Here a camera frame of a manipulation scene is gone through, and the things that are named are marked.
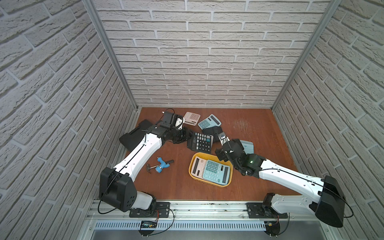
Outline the light blue calculator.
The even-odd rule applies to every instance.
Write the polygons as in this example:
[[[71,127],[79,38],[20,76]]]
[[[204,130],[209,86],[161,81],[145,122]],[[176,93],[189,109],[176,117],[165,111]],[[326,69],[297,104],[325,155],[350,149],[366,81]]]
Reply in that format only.
[[[229,183],[230,167],[218,162],[207,160],[203,172],[203,179],[221,186]]]

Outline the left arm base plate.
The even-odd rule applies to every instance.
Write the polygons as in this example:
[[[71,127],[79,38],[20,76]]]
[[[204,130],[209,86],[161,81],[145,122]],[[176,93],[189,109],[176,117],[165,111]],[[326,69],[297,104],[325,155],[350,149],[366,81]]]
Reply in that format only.
[[[149,209],[131,209],[130,218],[168,218],[170,214],[170,202],[156,202],[156,205],[151,205]]]

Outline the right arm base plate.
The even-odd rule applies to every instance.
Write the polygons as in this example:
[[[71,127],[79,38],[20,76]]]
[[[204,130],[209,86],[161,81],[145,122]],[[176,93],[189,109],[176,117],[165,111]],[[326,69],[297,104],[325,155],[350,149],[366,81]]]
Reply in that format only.
[[[264,206],[261,202],[246,203],[249,219],[287,219],[288,214],[279,214],[271,206]]]

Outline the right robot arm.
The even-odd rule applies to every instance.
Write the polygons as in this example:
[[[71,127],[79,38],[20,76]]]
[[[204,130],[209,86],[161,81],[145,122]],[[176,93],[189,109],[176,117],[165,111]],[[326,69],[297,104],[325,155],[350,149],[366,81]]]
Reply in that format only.
[[[262,156],[247,154],[238,139],[227,140],[215,154],[219,160],[231,162],[243,176],[271,181],[298,193],[296,196],[266,195],[265,205],[276,213],[313,214],[329,226],[343,227],[348,203],[337,179],[301,174]]]

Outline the black calculator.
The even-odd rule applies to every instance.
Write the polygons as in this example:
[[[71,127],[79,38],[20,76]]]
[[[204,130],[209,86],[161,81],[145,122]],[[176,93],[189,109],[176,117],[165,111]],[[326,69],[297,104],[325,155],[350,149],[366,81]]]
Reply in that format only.
[[[212,152],[214,136],[202,133],[190,132],[187,140],[187,148],[199,152],[210,154]]]

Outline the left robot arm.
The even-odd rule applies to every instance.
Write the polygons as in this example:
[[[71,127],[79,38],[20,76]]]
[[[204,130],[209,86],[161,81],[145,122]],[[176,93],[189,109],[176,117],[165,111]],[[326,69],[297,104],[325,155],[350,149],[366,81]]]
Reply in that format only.
[[[165,128],[153,125],[147,129],[143,139],[131,153],[113,168],[104,168],[100,174],[99,199],[117,210],[131,209],[153,211],[155,197],[137,191],[134,181],[138,173],[167,141],[180,144],[190,140],[193,131],[186,128]]]

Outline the large pink calculator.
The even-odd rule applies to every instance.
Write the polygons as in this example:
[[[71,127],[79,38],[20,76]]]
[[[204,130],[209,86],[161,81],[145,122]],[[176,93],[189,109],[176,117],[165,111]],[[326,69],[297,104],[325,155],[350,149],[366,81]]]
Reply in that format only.
[[[198,179],[203,179],[206,163],[207,160],[196,157],[191,168],[192,176]]]

